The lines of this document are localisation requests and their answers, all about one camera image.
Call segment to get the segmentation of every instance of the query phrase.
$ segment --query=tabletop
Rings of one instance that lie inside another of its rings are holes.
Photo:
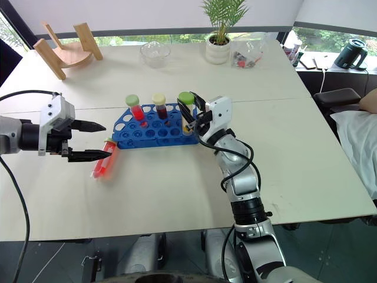
[[[0,96],[18,90],[62,92],[76,109],[124,107],[125,97],[136,94],[143,104],[154,93],[176,102],[182,91],[209,100],[230,96],[233,101],[310,97],[277,41],[270,41],[252,69],[212,65],[204,59],[204,44],[173,44],[166,67],[153,69],[140,60],[140,46],[101,47],[104,59],[64,69],[60,81],[36,51],[30,51],[0,88]],[[24,95],[0,104],[0,113],[39,111],[49,97]]]
[[[262,200],[273,224],[376,213],[366,189],[311,98],[234,102],[230,127],[254,148]],[[74,132],[75,150],[98,149],[124,108],[77,110],[106,132]],[[31,119],[39,113],[7,116]],[[123,150],[113,179],[90,177],[94,163],[37,152],[3,156],[24,193],[31,240],[95,238],[230,226],[213,152],[194,146]],[[0,241],[23,240],[21,204],[0,168]]]

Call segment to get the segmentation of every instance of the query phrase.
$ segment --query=plastic bag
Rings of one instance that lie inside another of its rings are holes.
[[[232,39],[230,46],[231,66],[253,68],[262,58],[266,48],[266,33],[252,32]]]

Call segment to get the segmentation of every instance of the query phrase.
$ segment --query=wooden stand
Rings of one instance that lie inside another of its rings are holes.
[[[57,47],[52,49],[44,39],[39,40],[33,47],[60,80],[65,80],[66,78],[63,68],[70,68],[85,62],[92,54],[97,60],[103,59],[102,53],[86,22],[74,25],[80,42],[69,44],[61,44],[50,25],[45,22],[43,25]]]

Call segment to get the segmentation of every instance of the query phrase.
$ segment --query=black kettle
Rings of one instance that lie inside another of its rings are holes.
[[[366,44],[361,40],[349,40],[346,47],[339,54],[337,59],[335,59],[335,65],[344,69],[356,69],[359,68],[361,63],[363,63],[368,51],[366,50]],[[353,62],[360,57],[359,62],[354,65]]]

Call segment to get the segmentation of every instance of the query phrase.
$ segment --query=test tube rack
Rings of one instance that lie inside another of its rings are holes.
[[[115,122],[113,140],[120,149],[142,147],[181,146],[197,144],[195,135],[185,136],[182,132],[182,115],[178,103],[167,103],[167,119],[160,119],[154,104],[143,104],[145,119],[137,121],[128,108]]]

